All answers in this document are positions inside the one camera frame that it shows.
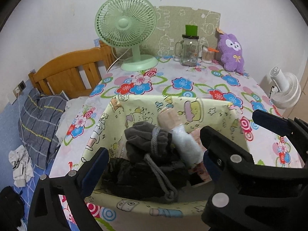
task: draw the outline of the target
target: blue wall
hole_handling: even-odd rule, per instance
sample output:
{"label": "blue wall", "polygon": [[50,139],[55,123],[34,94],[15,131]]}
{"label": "blue wall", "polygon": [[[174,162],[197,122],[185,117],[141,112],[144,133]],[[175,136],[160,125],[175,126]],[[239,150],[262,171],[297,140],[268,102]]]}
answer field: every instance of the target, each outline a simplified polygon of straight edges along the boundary
{"label": "blue wall", "polygon": [[[26,81],[26,88],[19,96],[20,109],[33,88],[30,80]],[[8,103],[0,114],[0,190],[5,186],[13,186],[13,169],[9,162],[9,152],[17,149],[22,142],[18,132],[19,106],[18,99],[11,105]]]}

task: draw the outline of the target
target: stuffed animal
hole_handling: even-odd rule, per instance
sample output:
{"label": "stuffed animal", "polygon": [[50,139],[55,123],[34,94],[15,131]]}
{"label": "stuffed animal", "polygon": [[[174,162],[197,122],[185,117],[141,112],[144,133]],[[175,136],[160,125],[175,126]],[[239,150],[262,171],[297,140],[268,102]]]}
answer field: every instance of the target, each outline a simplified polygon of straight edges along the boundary
{"label": "stuffed animal", "polygon": [[243,74],[244,58],[242,56],[242,47],[236,37],[232,34],[221,34],[218,48],[222,53],[221,61],[224,63],[224,69],[229,72],[236,71]]}

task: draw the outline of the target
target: wooden bed frame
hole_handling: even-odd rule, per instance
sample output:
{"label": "wooden bed frame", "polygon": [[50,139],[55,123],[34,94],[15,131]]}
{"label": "wooden bed frame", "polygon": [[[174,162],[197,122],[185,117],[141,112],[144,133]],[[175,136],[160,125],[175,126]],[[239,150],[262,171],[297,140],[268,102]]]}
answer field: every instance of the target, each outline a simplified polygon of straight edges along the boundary
{"label": "wooden bed frame", "polygon": [[[33,87],[46,95],[52,95],[52,91],[60,94],[63,90],[71,99],[89,96],[102,79],[97,61],[103,61],[106,70],[115,61],[111,47],[101,41],[100,47],[70,52],[49,61],[36,73],[31,72],[29,78]],[[86,89],[79,66],[84,69],[91,89]]]}

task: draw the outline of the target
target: green fan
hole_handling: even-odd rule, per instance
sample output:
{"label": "green fan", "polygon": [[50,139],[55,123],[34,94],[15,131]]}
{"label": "green fan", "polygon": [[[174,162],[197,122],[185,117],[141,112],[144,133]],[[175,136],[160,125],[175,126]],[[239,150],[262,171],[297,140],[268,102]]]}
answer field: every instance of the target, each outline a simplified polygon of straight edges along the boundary
{"label": "green fan", "polygon": [[156,11],[148,0],[108,0],[96,14],[95,29],[100,39],[112,47],[131,48],[133,56],[121,69],[140,71],[157,65],[151,55],[140,55],[139,45],[156,27]]}

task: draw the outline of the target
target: tablecloth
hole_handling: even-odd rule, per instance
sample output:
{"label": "tablecloth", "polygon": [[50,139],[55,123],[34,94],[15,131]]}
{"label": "tablecloth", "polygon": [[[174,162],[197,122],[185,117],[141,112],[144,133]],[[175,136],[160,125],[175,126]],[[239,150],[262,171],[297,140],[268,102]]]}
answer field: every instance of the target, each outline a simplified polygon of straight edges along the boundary
{"label": "tablecloth", "polygon": [[[78,169],[78,163],[80,159],[83,159],[84,149],[90,148],[86,145],[95,126],[100,125],[101,133],[104,131],[104,118],[100,119],[100,117],[110,99],[116,94],[164,95],[166,102],[170,100],[169,96],[230,101],[233,103],[234,110],[240,115],[240,125],[256,164],[301,167],[299,155],[286,137],[278,136],[253,122],[252,112],[256,109],[278,116],[280,114],[248,73],[227,72],[216,61],[205,64],[199,60],[196,67],[184,67],[173,58],[158,58],[158,61],[156,67],[140,72],[126,72],[121,70],[119,64],[116,64],[103,77],[72,122],[55,158],[50,177],[64,176],[71,169]],[[157,110],[160,110],[162,105],[156,102]],[[133,114],[140,121],[147,117],[142,112]],[[66,199],[62,197],[61,202],[67,219],[74,223]],[[121,213],[118,209],[107,209],[91,203],[87,205],[104,229],[114,230],[117,227],[117,231],[139,230],[136,224],[136,229],[128,228],[123,221],[119,221],[119,216],[126,213]]]}

